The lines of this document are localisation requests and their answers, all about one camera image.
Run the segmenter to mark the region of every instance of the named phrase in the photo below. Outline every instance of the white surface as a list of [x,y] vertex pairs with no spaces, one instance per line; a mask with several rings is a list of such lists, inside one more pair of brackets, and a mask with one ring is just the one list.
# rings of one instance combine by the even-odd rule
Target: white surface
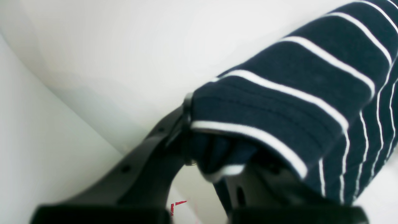
[[0,36],[0,223],[98,180],[121,155],[51,93]]
[[192,198],[182,196],[174,186],[171,187],[167,199],[166,209],[171,211],[171,204],[174,206],[172,220],[174,224],[202,224],[197,216],[197,203]]
[[355,205],[365,210],[370,224],[396,224],[398,211],[398,152],[391,155]]
[[0,29],[61,100],[125,153],[224,70],[348,0],[2,0]]

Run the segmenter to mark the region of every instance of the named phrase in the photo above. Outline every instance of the striped sleeve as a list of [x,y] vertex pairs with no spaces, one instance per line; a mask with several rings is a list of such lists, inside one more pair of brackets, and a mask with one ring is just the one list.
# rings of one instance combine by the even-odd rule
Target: striped sleeve
[[[383,16],[387,15],[390,18],[389,22],[396,24],[396,3],[390,0],[370,3],[363,4],[373,7]],[[368,20],[368,23],[372,24],[365,15],[361,17],[354,7],[341,11],[357,13],[356,17],[361,21]],[[371,28],[377,29],[385,27],[374,24]],[[359,117],[350,125],[345,139],[338,141],[330,153],[324,156],[322,164],[315,167],[305,180],[314,190],[324,192],[326,197],[340,203],[351,204],[382,169],[397,143],[395,127],[398,123],[395,119],[396,110],[394,112],[394,108],[397,108],[397,100],[394,97],[397,80],[398,66],[396,58],[394,60],[392,57],[384,83],[374,99],[360,111]]]
[[[377,99],[396,59],[396,24],[396,0],[354,1],[308,23],[197,89],[192,130],[250,138],[305,178],[339,141],[349,148],[350,127]],[[208,178],[217,181],[249,159],[234,156],[204,174],[217,173]]]

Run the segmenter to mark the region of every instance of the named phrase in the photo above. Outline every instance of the navy blue fabric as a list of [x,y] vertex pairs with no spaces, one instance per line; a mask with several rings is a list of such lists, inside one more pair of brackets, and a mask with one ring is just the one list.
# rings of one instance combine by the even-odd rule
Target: navy blue fabric
[[[398,9],[392,3],[385,0],[369,2],[380,7],[398,24]],[[342,12],[359,20],[395,61],[398,34],[378,10],[368,4],[354,2],[332,12]],[[202,127],[201,130],[195,128],[195,123],[205,121],[255,128],[271,134],[298,155],[308,169],[302,181],[312,190],[336,202],[352,204],[382,169],[397,144],[393,128],[398,119],[394,85],[398,79],[398,67],[391,67],[389,80],[383,87],[390,69],[385,54],[360,28],[337,16],[316,19],[287,35],[293,36],[313,42],[370,78],[375,84],[373,98],[365,82],[341,67],[331,65],[298,43],[278,42],[194,92],[192,157],[197,160],[203,174],[211,175],[225,166],[245,164],[253,158],[266,156],[261,154],[266,151],[280,158],[299,175],[294,161],[267,144],[267,140],[260,141],[251,133],[243,132],[240,133],[243,138],[209,134],[209,129],[217,128]],[[339,122],[319,106],[295,94],[273,90],[242,77],[223,78],[236,70],[251,72],[261,80],[322,99],[349,122],[349,147]],[[391,97],[394,122],[390,115]],[[215,188],[224,208],[230,208],[230,202],[225,199],[225,183],[221,180]]]

